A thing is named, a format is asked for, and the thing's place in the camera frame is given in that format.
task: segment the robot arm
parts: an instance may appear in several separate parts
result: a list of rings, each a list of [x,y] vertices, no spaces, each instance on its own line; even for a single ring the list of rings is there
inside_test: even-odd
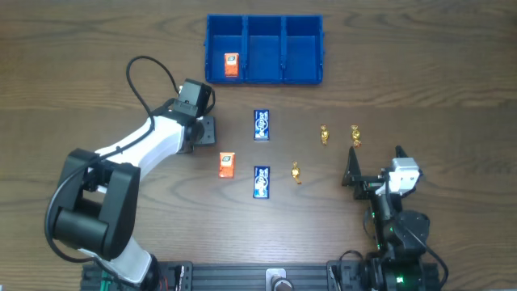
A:
[[[159,108],[156,116],[114,145],[94,153],[80,149],[70,153],[61,172],[57,191],[61,194],[47,214],[52,238],[95,258],[125,284],[155,290],[158,262],[132,237],[139,183],[164,158],[189,153],[199,143],[215,143],[213,117],[204,116],[210,95],[214,95],[210,86],[187,79],[178,99],[166,103],[174,104],[172,109]],[[151,118],[153,131],[120,152],[152,128]],[[113,152],[117,154],[99,158]],[[81,167],[82,175],[72,175]],[[103,202],[88,200],[85,190],[105,193]]]

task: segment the wooden tabletop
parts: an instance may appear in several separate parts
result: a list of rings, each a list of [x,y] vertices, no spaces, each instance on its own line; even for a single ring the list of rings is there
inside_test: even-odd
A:
[[[374,251],[368,203],[340,185],[358,124],[364,174],[389,166],[396,145],[423,169],[403,204],[431,219],[445,289],[517,287],[517,6],[499,0],[3,0],[0,285],[79,289],[81,266],[55,256],[43,231],[66,155],[144,123],[125,80],[132,57],[156,57],[179,84],[204,82],[206,15],[229,12],[322,14],[323,82],[214,86],[217,144],[165,159],[141,183],[133,235],[145,249],[194,263]],[[135,64],[132,76],[151,107],[174,96],[155,64]],[[271,112],[269,142],[251,138],[255,108]],[[217,177],[221,151],[236,153],[235,179]],[[252,198],[258,164],[271,166],[269,200]]]

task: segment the wooden table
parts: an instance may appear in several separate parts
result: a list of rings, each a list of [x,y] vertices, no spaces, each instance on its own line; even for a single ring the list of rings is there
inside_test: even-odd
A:
[[[2,1],[0,285],[78,289],[81,266],[58,259],[43,234],[66,155],[143,124],[124,75],[131,57],[156,57],[180,84],[203,81],[206,14],[230,11],[322,14],[323,83],[215,86],[217,144],[167,158],[141,184],[143,247],[195,263],[374,251],[361,226],[368,204],[340,185],[359,124],[365,174],[389,166],[396,145],[423,169],[404,206],[431,219],[428,243],[450,268],[445,289],[517,287],[517,6],[493,0]],[[133,69],[152,107],[174,96],[156,65]],[[271,111],[267,143],[251,138],[254,108]],[[233,180],[217,177],[220,151],[237,153]],[[270,200],[252,198],[257,164],[271,166]]]

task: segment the white plastic part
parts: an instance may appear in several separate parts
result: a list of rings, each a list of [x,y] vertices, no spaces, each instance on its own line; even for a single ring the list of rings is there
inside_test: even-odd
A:
[[[151,120],[148,118],[144,125],[122,141],[96,150],[95,153],[103,155],[116,150],[117,146],[126,146],[144,134],[149,129],[150,124]],[[140,180],[143,180],[164,158],[176,154],[181,149],[183,135],[184,127],[178,124],[176,120],[164,116],[155,116],[154,131],[149,136],[121,154],[111,156],[107,160],[116,163],[129,162],[135,167],[140,167]],[[103,191],[103,187],[99,187],[98,191],[106,192],[106,189],[104,188]]]
[[[394,171],[389,172],[389,192],[404,195],[411,191],[418,181],[420,168],[413,158],[394,158],[392,160]],[[386,183],[378,188],[377,195],[385,194]]]
[[[151,255],[140,247],[133,236],[129,239],[128,245],[122,253],[111,261],[101,259],[94,252],[85,249],[79,249],[79,251],[99,259],[104,267],[118,274],[120,279],[133,284],[140,284],[144,280],[144,276],[151,265]]]

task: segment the blue tray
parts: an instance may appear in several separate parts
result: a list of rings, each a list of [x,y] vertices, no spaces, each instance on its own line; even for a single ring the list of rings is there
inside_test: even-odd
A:
[[[210,83],[319,84],[321,15],[208,15],[204,73]],[[239,76],[225,76],[225,53],[239,53]]]

